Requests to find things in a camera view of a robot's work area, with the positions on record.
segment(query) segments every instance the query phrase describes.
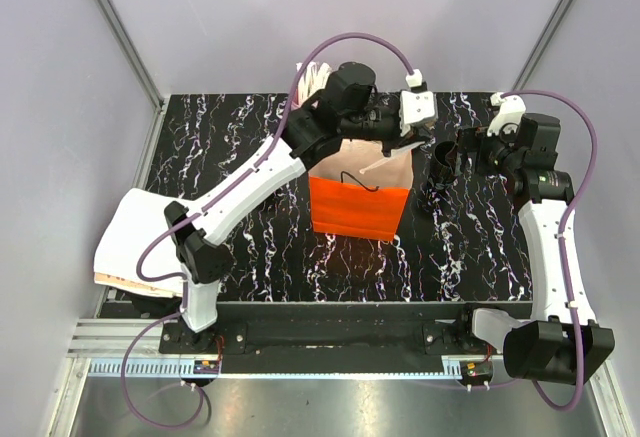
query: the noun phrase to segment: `black marble table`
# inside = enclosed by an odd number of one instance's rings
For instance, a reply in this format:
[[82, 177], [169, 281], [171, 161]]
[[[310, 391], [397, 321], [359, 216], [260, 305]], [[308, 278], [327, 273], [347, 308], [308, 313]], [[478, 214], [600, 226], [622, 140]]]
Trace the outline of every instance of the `black marble table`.
[[[226, 245], [235, 265], [221, 301], [515, 301], [532, 297], [527, 247], [504, 180], [468, 171], [443, 194], [421, 190], [435, 142], [487, 123], [488, 94], [437, 94], [432, 142], [413, 153], [414, 186], [393, 242], [313, 232], [308, 178], [254, 210]], [[283, 94], [174, 95], [147, 190], [195, 199], [277, 127]]]

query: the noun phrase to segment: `orange shopping bag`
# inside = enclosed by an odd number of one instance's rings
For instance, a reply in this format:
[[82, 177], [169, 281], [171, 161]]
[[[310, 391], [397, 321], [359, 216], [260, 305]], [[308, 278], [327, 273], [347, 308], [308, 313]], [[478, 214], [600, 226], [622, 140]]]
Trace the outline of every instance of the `orange shopping bag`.
[[379, 142], [344, 141], [311, 169], [314, 231], [393, 240], [413, 182], [411, 152], [382, 158]]

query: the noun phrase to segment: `purple cable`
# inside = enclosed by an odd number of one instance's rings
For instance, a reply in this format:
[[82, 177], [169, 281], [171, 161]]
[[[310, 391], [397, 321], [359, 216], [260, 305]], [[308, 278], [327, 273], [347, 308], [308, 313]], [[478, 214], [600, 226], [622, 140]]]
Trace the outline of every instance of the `purple cable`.
[[[198, 391], [200, 395], [200, 403], [198, 404], [198, 408], [196, 409], [196, 411], [193, 413], [191, 417], [189, 417], [189, 419], [187, 419], [181, 424], [176, 424], [176, 425], [160, 424], [142, 415], [142, 413], [140, 413], [140, 411], [136, 409], [136, 407], [133, 405], [133, 402], [131, 401], [131, 396], [129, 395], [129, 390], [127, 389], [125, 370], [127, 368], [127, 360], [129, 360], [129, 355], [133, 351], [133, 348], [135, 347], [135, 345], [140, 341], [142, 336], [147, 332], [149, 332], [156, 325], [167, 322], [168, 320], [179, 319], [180, 315], [181, 315], [180, 312], [167, 315], [166, 317], [163, 317], [160, 320], [156, 320], [155, 322], [152, 322], [147, 327], [145, 327], [145, 329], [142, 332], [140, 332], [135, 339], [133, 339], [133, 341], [127, 348], [127, 351], [124, 353], [124, 357], [122, 358], [122, 368], [120, 369], [120, 386], [122, 387], [122, 394], [124, 395], [124, 400], [127, 404], [127, 407], [129, 407], [129, 410], [131, 411], [131, 413], [141, 421], [146, 422], [147, 424], [155, 427], [156, 429], [161, 429], [161, 430], [183, 430], [189, 427], [198, 418], [198, 415], [200, 415], [200, 411], [202, 410], [202, 406], [205, 400], [204, 391], [200, 387], [195, 386], [195, 389]], [[169, 388], [170, 387], [164, 387], [163, 389], [161, 389], [161, 391], [168, 390]]]
[[[167, 390], [170, 389], [175, 389], [177, 387], [184, 387], [184, 384], [181, 381], [178, 382], [172, 382], [170, 384], [167, 384], [165, 386], [160, 387], [158, 390], [154, 391], [152, 394], [149, 394], [145, 399], [144, 402], [149, 402], [152, 399], [154, 399], [155, 397], [157, 397], [160, 394], [165, 393]], [[102, 389], [102, 392], [99, 391], [99, 395], [98, 395], [98, 403], [97, 403], [97, 407], [98, 410], [100, 411], [100, 415], [102, 416], [103, 420], [108, 420], [108, 421], [117, 421], [120, 419], [124, 419], [125, 417], [131, 415], [131, 411], [127, 411], [123, 414], [120, 415], [110, 415], [110, 410], [107, 410], [106, 406], [105, 406], [105, 392], [104, 389]]]
[[[386, 47], [391, 52], [393, 52], [396, 56], [398, 56], [398, 58], [402, 61], [402, 64], [407, 69], [407, 72], [413, 75], [413, 67], [411, 66], [411, 64], [405, 57], [405, 55], [402, 52], [400, 52], [400, 50], [395, 45], [387, 42], [384, 39], [381, 39], [380, 37], [376, 37], [375, 35], [366, 34], [363, 32], [347, 32], [347, 33], [339, 34], [334, 37], [331, 37], [330, 39], [325, 40], [309, 54], [309, 56], [304, 60], [304, 62], [300, 66], [300, 69], [298, 70], [298, 72], [296, 72], [296, 75], [293, 78], [293, 83], [291, 84], [291, 88], [289, 89], [289, 94], [287, 95], [287, 101], [284, 105], [284, 110], [282, 112], [282, 119], [280, 120], [280, 124], [278, 125], [277, 130], [273, 134], [273, 141], [271, 142], [271, 145], [269, 145], [269, 147], [267, 148], [267, 151], [264, 153], [264, 155], [260, 156], [256, 160], [255, 167], [258, 167], [265, 160], [267, 160], [271, 155], [271, 153], [273, 152], [273, 150], [275, 149], [276, 145], [278, 145], [278, 140], [282, 136], [282, 133], [284, 132], [285, 127], [287, 126], [287, 120], [289, 119], [289, 112], [291, 111], [291, 104], [293, 102], [293, 98], [298, 89], [298, 83], [300, 82], [302, 75], [306, 72], [307, 67], [309, 66], [311, 61], [313, 61], [313, 59], [315, 59], [320, 52], [322, 52], [324, 49], [326, 49], [330, 45], [333, 45], [336, 42], [340, 42], [341, 40], [347, 40], [347, 39], [368, 40], [371, 42], [375, 42], [376, 44], [380, 44], [383, 47]], [[247, 169], [240, 177], [238, 177], [235, 181], [233, 181], [231, 185], [229, 185], [229, 187], [224, 189], [222, 192], [216, 195], [213, 199], [211, 199], [209, 203], [207, 203], [204, 207], [202, 207], [202, 211], [207, 212], [209, 209], [211, 209], [211, 207], [216, 205], [222, 198], [228, 195], [233, 189], [235, 189], [238, 185], [240, 185], [240, 183], [244, 181], [252, 173], [253, 173], [253, 169]], [[147, 277], [142, 273], [142, 265], [144, 264], [144, 261], [149, 256], [149, 254], [153, 251], [153, 249], [156, 248], [156, 246], [160, 242], [162, 242], [164, 239], [169, 237], [174, 232], [180, 230], [185, 225], [192, 223], [201, 215], [202, 215], [201, 213], [194, 213], [189, 218], [180, 222], [178, 225], [171, 227], [167, 231], [163, 232], [153, 242], [149, 244], [149, 246], [140, 255], [140, 258], [138, 259], [138, 264], [136, 265], [136, 273], [140, 280], [142, 280], [143, 282], [158, 282], [160, 280], [170, 279], [171, 277], [180, 277], [183, 280], [187, 279], [187, 276], [184, 274], [184, 272], [172, 272], [170, 274], [164, 274], [158, 277]]]
[[[591, 178], [593, 176], [593, 170], [596, 165], [596, 157], [598, 154], [598, 139], [596, 137], [596, 130], [591, 123], [587, 114], [578, 107], [577, 104], [572, 102], [571, 100], [563, 97], [555, 92], [548, 92], [544, 90], [518, 90], [513, 92], [506, 92], [502, 94], [503, 97], [509, 97], [511, 95], [540, 95], [543, 97], [549, 97], [551, 99], [562, 102], [563, 104], [569, 106], [573, 109], [584, 121], [587, 129], [589, 130], [589, 136], [591, 137], [591, 157], [589, 158], [589, 166], [587, 167], [587, 172], [584, 176], [578, 191], [576, 192], [575, 197], [567, 206], [567, 209], [562, 214], [562, 218], [560, 219], [560, 225], [558, 226], [558, 245], [560, 246], [560, 260], [562, 262], [562, 275], [564, 278], [564, 287], [567, 292], [567, 301], [573, 302], [575, 299], [574, 291], [573, 291], [573, 283], [571, 282], [571, 269], [569, 268], [569, 258], [567, 256], [567, 245], [564, 238], [564, 230], [567, 226], [567, 221], [569, 220], [569, 216], [575, 210], [578, 202], [582, 198], [589, 182], [591, 182]], [[536, 390], [540, 394], [540, 397], [554, 410], [568, 412], [576, 408], [578, 402], [580, 402], [580, 398], [582, 397], [582, 391], [584, 390], [584, 342], [582, 340], [582, 329], [580, 328], [580, 319], [578, 317], [577, 309], [569, 309], [571, 313], [571, 322], [573, 323], [573, 331], [575, 333], [576, 339], [576, 387], [573, 392], [573, 396], [571, 400], [565, 405], [558, 405], [553, 402], [547, 394], [545, 394], [544, 390], [540, 386], [540, 383], [537, 381], [533, 382]]]

